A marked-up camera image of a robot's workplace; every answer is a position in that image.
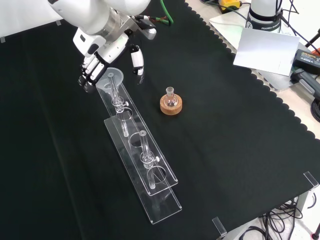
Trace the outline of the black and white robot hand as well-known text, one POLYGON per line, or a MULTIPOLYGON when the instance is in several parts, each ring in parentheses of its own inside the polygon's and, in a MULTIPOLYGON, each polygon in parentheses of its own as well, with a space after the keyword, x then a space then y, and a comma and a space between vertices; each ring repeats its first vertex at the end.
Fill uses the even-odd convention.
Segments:
POLYGON ((115 41, 107 42, 100 35, 88 35, 80 28, 77 29, 73 43, 84 56, 81 64, 81 75, 78 84, 87 93, 96 88, 97 82, 104 75, 107 68, 117 60, 125 50, 129 50, 132 60, 132 72, 137 76, 139 83, 144 80, 144 58, 138 45, 130 43, 131 29, 122 33, 115 41))

